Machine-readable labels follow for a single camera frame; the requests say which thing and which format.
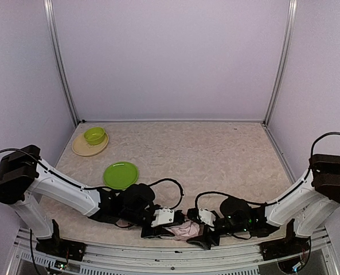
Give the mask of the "pink and black umbrella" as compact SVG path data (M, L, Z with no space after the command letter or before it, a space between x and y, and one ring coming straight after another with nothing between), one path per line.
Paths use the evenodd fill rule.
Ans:
M166 227L166 230L174 234L175 241L187 241L199 235L200 226L193 221L186 221L181 225Z

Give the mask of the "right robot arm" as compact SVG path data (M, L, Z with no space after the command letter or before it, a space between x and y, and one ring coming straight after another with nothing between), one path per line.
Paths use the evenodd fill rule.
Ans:
M305 174L273 201L253 203L226 195L220 216L198 206L189 209L188 218L200 224L201 230L187 243L209 250L224 235L237 238L246 232L265 238L288 223L294 237L310 237L340 207L340 156L315 154L309 164Z

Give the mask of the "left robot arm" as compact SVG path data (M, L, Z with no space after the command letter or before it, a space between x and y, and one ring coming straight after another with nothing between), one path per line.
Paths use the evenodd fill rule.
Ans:
M40 157L34 145L0 150L0 202L12 207L38 239L51 239L57 230L47 220L34 194L67 205L96 222L154 229L175 221L175 211L154 204L155 194L145 184L124 191L89 187L60 173Z

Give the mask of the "green plate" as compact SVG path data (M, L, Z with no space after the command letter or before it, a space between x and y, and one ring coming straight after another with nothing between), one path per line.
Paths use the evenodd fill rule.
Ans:
M136 183L139 171L130 162L116 162L108 166L103 174L104 184L112 189L124 190Z

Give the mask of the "beige plate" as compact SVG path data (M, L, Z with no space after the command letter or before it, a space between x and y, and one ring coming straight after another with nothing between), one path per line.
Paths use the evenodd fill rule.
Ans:
M72 142L72 151L82 157L91 157L95 156L107 147L109 142L109 137L107 134L104 135L104 139L101 143L97 145L90 145L87 143L87 141L84 139L84 134L80 134L78 137L74 139Z

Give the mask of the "green bowl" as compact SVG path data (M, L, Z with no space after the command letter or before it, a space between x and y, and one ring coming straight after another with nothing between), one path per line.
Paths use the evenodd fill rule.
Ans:
M84 139L90 145L98 145L103 142L105 130L102 127L93 127L84 132Z

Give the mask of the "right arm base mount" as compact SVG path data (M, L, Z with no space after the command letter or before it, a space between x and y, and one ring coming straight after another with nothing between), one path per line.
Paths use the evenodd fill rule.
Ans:
M278 239L261 243L260 250L263 260L269 261L308 251L310 246L308 238L293 238L289 241Z

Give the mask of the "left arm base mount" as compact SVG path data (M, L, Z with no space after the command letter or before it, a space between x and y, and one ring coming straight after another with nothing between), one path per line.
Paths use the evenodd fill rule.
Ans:
M82 261L87 245L67 239L39 239L36 250L66 260Z

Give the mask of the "front aluminium rail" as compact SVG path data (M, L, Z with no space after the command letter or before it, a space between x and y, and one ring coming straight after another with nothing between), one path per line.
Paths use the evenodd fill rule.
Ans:
M7 274L17 274L25 262L36 263L62 274L272 274L277 259L264 260L255 241L233 241L232 245L202 250L198 247L137 247L89 243L82 261L70 260L58 268L62 258L30 249L29 231L20 229L11 250Z

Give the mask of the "left aluminium corner post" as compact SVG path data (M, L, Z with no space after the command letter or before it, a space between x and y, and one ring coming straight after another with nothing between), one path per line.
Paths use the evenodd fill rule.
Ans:
M80 119L77 113L76 106L73 101L73 97L70 91L67 74L64 67L64 62L61 54L60 44L58 40L58 31L56 26L56 20L54 17L53 1L44 0L44 9L46 15L46 21L49 28L50 40L52 42L53 54L55 63L57 66L58 76L60 78L61 86L65 101L68 106L68 111L75 127L80 123Z

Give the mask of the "aluminium corner post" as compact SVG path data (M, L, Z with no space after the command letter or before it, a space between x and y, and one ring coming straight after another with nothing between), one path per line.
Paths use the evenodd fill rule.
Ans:
M58 31L56 26L56 20L54 17L53 1L44 0L44 9L46 15L46 21L49 28L50 40L52 42L53 54L55 63L57 66L58 76L60 78L61 86L65 101L68 106L68 111L75 127L80 123L80 119L77 113L76 106L73 101L73 97L70 91L67 74L64 67L64 62L61 54L60 44L58 40Z
M279 58L275 81L273 83L272 95L269 100L267 111L265 113L264 120L263 120L264 126L266 128L268 128L271 123L272 115L276 107L278 95L279 95L282 81L283 81L284 71L285 71L285 68L288 62L288 54L289 54L289 49L290 49L292 36L293 36L298 1L290 0L288 3L289 5L288 5L286 27L285 27L284 36L283 36L282 51L281 51L280 58Z

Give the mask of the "right aluminium corner post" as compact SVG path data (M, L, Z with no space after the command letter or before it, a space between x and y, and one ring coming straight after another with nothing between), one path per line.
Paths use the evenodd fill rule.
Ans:
M263 120L264 126L266 128L268 128L271 123L272 115L276 107L278 95L279 95L282 81L283 81L284 71L285 71L285 68L288 62L288 54L289 54L289 49L290 49L292 36L293 36L298 1L290 0L288 3L289 5L288 5L286 27L285 27L284 36L283 36L282 51L281 51L280 58L279 58L275 81L273 83L272 95L269 100L267 111L265 113L264 120Z

